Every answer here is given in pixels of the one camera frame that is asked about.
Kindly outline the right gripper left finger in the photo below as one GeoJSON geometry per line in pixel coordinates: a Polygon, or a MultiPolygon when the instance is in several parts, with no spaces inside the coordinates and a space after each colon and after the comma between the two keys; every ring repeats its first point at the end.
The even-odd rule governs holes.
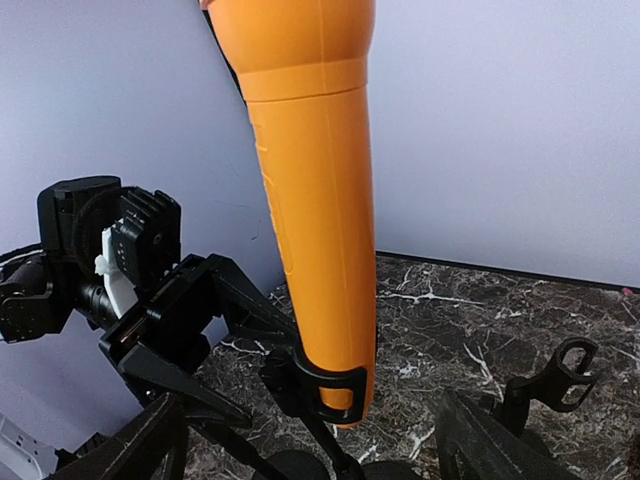
{"type": "Polygon", "coordinates": [[[182,402],[165,393],[137,417],[89,453],[75,459],[51,479],[182,479],[188,429],[182,402]]]}

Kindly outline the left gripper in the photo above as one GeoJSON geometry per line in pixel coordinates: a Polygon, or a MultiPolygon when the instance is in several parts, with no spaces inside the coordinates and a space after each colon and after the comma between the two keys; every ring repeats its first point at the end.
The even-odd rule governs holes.
{"type": "Polygon", "coordinates": [[[294,321],[227,257],[190,255],[107,329],[100,349],[143,407],[169,393],[186,418],[248,428],[250,415],[196,371],[229,334],[293,346],[294,321]]]}

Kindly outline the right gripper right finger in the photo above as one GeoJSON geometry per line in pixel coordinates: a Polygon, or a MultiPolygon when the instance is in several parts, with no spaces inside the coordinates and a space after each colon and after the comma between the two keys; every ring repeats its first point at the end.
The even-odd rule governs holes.
{"type": "Polygon", "coordinates": [[[444,391],[435,420],[443,479],[575,479],[537,433],[514,436],[459,391],[444,391]]]}

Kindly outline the black stand of orange microphone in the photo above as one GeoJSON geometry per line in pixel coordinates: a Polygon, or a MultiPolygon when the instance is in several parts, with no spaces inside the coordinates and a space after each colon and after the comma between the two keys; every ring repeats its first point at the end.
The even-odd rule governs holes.
{"type": "Polygon", "coordinates": [[[347,454],[327,425],[352,425],[364,417],[368,373],[364,367],[343,372],[323,370],[311,363],[300,347],[293,352],[275,349],[270,352],[259,376],[282,413],[298,418],[329,457],[338,479],[363,479],[360,463],[347,454]],[[328,406],[323,390],[352,394],[346,408],[328,406]]]}

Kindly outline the black stand of purple microphone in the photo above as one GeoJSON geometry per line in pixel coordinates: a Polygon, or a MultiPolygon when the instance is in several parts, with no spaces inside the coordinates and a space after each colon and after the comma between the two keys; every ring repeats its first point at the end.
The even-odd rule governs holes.
{"type": "Polygon", "coordinates": [[[582,405],[598,381],[597,375],[586,374],[598,350],[599,345],[585,337],[564,340],[539,373],[511,378],[502,399],[485,394],[479,406],[520,438],[533,400],[559,413],[573,412],[582,405]]]}

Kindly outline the orange microphone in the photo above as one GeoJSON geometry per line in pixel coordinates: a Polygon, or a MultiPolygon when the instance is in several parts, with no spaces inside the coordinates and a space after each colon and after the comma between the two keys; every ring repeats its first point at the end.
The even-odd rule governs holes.
{"type": "MultiPolygon", "coordinates": [[[[234,70],[302,347],[317,367],[368,373],[374,392],[376,257],[367,98],[371,1],[206,1],[234,70]]],[[[334,408],[347,391],[323,390],[334,408]]]]}

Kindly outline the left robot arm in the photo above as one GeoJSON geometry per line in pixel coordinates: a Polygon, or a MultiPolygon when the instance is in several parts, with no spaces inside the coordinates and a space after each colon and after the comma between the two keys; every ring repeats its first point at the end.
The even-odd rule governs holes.
{"type": "Polygon", "coordinates": [[[181,208],[116,176],[63,180],[37,199],[40,240],[1,258],[1,337],[60,333],[73,312],[102,331],[100,348],[142,406],[173,393],[215,423],[249,414],[195,372],[221,319],[238,338],[293,345],[293,320],[231,259],[181,252],[181,208]]]}

